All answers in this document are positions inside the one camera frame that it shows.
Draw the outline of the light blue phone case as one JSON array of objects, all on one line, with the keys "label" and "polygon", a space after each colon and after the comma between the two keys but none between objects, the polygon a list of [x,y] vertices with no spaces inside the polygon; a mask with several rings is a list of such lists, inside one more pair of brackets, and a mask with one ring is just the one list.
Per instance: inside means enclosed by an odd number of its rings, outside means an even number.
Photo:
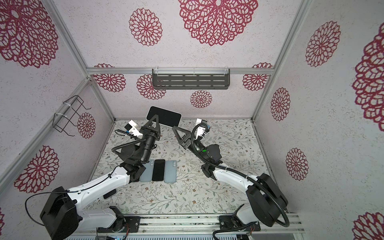
[{"label": "light blue phone case", "polygon": [[173,184],[177,181],[177,161],[170,160],[165,163],[164,182]]}]

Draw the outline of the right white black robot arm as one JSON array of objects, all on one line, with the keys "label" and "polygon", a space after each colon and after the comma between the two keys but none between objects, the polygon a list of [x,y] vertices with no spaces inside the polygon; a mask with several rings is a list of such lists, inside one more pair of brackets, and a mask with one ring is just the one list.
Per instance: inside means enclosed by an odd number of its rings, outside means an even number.
[{"label": "right white black robot arm", "polygon": [[289,227],[285,212],[288,200],[277,184],[267,174],[246,175],[230,168],[222,161],[219,145],[206,147],[201,143],[209,131],[210,126],[206,123],[197,124],[192,131],[173,127],[178,143],[203,162],[201,169],[207,178],[226,183],[246,194],[248,202],[236,210],[234,220],[244,226],[259,220],[268,227],[274,224]]}]

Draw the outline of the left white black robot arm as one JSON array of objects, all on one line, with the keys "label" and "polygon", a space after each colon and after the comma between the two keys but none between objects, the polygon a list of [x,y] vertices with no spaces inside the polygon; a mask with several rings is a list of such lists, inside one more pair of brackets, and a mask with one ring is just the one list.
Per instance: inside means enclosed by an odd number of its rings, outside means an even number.
[{"label": "left white black robot arm", "polygon": [[51,239],[64,240],[76,231],[98,228],[120,232],[126,219],[116,206],[103,210],[89,210],[85,207],[101,197],[109,197],[115,191],[138,180],[145,171],[156,141],[160,140],[159,116],[154,115],[139,130],[141,138],[112,148],[122,163],[111,172],[78,187],[56,188],[43,207],[40,218]]}]

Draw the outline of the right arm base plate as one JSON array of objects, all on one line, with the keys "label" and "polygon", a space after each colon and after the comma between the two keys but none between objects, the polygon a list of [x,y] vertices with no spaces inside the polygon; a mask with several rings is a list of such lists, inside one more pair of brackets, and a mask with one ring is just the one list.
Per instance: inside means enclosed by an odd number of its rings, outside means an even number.
[{"label": "right arm base plate", "polygon": [[[231,230],[231,231],[246,225],[246,224],[243,224],[236,217],[229,216],[229,215],[219,216],[219,224],[220,224],[220,230]],[[248,231],[248,232],[259,232],[260,230],[261,230],[261,227],[259,225],[259,222],[256,222],[251,226],[241,229],[241,231]]]}]

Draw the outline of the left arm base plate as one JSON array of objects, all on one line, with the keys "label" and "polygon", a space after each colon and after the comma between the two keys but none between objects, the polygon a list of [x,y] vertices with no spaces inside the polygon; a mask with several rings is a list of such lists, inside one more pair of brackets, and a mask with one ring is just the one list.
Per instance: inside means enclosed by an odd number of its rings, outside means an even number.
[{"label": "left arm base plate", "polygon": [[137,233],[141,217],[118,217],[109,228],[97,228],[97,233]]}]

